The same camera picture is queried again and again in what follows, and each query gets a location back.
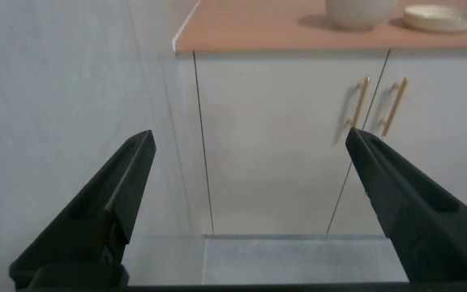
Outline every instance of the ceramic bowl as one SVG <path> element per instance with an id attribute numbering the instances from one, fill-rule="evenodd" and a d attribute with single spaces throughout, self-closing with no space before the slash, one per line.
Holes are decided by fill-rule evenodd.
<path id="1" fill-rule="evenodd" d="M 467 32 L 467 11 L 446 6 L 408 6 L 404 21 L 411 28 L 428 32 Z"/>
<path id="2" fill-rule="evenodd" d="M 339 28 L 366 31 L 386 20 L 399 0 L 326 0 L 328 17 Z"/>

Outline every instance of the floor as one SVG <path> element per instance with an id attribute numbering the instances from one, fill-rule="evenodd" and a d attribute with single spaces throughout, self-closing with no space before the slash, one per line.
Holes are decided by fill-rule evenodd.
<path id="1" fill-rule="evenodd" d="M 382 237 L 207 238 L 203 284 L 408 281 Z"/>

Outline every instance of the kitchen cabinet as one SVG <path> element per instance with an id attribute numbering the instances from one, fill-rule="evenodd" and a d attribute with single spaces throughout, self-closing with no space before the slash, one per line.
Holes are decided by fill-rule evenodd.
<path id="1" fill-rule="evenodd" d="M 394 83 L 404 78 L 405 95 L 383 140 L 466 203 L 467 49 L 393 49 L 363 130 L 383 134 L 400 89 Z M 329 233 L 382 233 L 352 166 Z"/>
<path id="2" fill-rule="evenodd" d="M 196 54 L 215 234 L 325 234 L 388 51 Z"/>

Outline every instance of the white wall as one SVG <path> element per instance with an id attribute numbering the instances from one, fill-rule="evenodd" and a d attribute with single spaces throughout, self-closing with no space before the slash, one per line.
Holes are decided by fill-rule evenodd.
<path id="1" fill-rule="evenodd" d="M 169 90 L 161 87 L 178 86 L 165 69 L 175 57 L 171 42 L 159 43 L 192 2 L 0 0 L 0 291 L 13 289 L 8 265 L 145 129 L 158 152 L 124 255 L 130 283 L 200 281 L 204 241 L 191 236 Z M 144 18 L 137 6 L 160 14 Z M 143 26 L 159 31 L 139 34 Z M 147 54 L 146 43 L 157 47 Z"/>
<path id="2" fill-rule="evenodd" d="M 197 100 L 194 59 L 181 56 L 177 60 L 172 50 L 167 50 L 179 25 L 192 11 L 197 0 L 129 0 L 135 33 L 139 41 L 145 74 L 148 77 L 152 102 L 169 114 L 155 116 L 162 127 L 174 126 L 175 137 L 170 145 L 177 145 L 182 178 L 189 203 L 192 229 L 196 233 L 211 234 L 212 219 L 208 201 L 208 185 L 204 165 L 203 137 Z"/>

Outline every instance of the white plate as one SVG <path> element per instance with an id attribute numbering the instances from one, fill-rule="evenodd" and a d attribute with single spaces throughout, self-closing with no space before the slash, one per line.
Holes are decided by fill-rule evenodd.
<path id="1" fill-rule="evenodd" d="M 428 32 L 467 32 L 467 11 L 439 6 L 415 5 L 405 9 L 405 24 Z"/>

